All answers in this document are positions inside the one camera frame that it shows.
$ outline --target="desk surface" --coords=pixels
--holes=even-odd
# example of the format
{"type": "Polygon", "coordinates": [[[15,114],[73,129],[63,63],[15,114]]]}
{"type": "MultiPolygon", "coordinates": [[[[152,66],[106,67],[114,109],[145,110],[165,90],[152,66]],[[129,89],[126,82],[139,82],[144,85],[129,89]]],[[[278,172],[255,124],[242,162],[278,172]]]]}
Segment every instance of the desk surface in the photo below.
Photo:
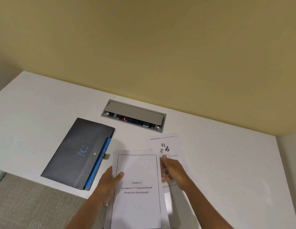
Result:
{"type": "Polygon", "coordinates": [[[111,156],[102,162],[90,191],[40,177],[77,117],[116,128],[110,154],[146,149],[145,138],[159,136],[101,117],[109,99],[167,114],[163,133],[180,135],[194,181],[233,227],[296,228],[274,136],[29,72],[0,92],[0,170],[88,198],[112,165],[111,156]]]}

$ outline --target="document folder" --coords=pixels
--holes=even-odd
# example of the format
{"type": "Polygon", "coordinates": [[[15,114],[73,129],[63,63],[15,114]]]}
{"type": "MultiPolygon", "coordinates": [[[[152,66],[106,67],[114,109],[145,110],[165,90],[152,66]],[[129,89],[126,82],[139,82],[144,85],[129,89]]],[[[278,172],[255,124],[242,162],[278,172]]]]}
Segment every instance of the document folder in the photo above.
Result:
{"type": "Polygon", "coordinates": [[[41,176],[76,189],[90,190],[114,130],[77,118],[41,176]]]}

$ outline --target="white paper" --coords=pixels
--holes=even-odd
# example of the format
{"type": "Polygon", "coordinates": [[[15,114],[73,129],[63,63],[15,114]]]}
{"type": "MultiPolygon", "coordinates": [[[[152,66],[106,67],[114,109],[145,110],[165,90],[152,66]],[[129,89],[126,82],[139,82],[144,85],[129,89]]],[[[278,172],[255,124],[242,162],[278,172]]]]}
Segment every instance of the white paper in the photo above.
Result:
{"type": "MultiPolygon", "coordinates": [[[[146,138],[146,148],[152,149],[160,157],[166,155],[168,158],[178,160],[186,173],[190,176],[190,171],[184,156],[184,151],[180,137],[176,133],[161,134],[159,137],[151,136],[146,138]]],[[[163,183],[163,187],[176,185],[175,181],[163,183]]]]}
{"type": "Polygon", "coordinates": [[[119,151],[112,171],[124,176],[108,203],[104,229],[169,229],[159,155],[153,150],[119,151]]]}

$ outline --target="hand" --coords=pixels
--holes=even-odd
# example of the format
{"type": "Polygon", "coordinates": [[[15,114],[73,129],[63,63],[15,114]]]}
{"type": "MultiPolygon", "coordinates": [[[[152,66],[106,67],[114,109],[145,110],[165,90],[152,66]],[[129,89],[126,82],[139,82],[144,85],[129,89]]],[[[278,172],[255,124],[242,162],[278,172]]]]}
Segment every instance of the hand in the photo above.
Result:
{"type": "Polygon", "coordinates": [[[116,184],[123,178],[123,176],[124,173],[120,172],[116,177],[114,177],[112,174],[112,166],[110,166],[101,176],[93,194],[98,198],[101,198],[104,206],[108,204],[112,191],[114,190],[116,184]]]}
{"type": "Polygon", "coordinates": [[[190,177],[183,169],[179,161],[167,158],[163,155],[163,163],[161,164],[162,182],[168,182],[174,179],[181,190],[185,190],[192,183],[190,177]]]}

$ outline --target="blue folder edge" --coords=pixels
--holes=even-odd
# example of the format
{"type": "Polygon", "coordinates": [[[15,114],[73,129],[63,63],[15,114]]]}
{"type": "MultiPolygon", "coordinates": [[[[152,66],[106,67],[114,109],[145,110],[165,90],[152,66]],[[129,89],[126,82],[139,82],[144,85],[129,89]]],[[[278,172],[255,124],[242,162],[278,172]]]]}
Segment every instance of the blue folder edge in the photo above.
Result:
{"type": "Polygon", "coordinates": [[[96,173],[97,173],[97,171],[98,171],[98,169],[100,167],[101,161],[103,160],[102,156],[103,156],[104,153],[106,153],[107,148],[108,148],[108,146],[110,144],[110,141],[111,141],[111,138],[107,137],[104,144],[103,144],[103,146],[102,146],[102,148],[101,148],[101,150],[100,150],[100,153],[98,154],[98,157],[97,157],[96,162],[95,162],[95,164],[93,166],[93,169],[92,169],[92,171],[91,171],[91,173],[90,173],[90,175],[88,177],[88,180],[86,181],[85,186],[83,187],[84,190],[86,190],[86,191],[90,190],[92,182],[93,182],[93,180],[94,180],[94,178],[96,176],[96,173]]]}

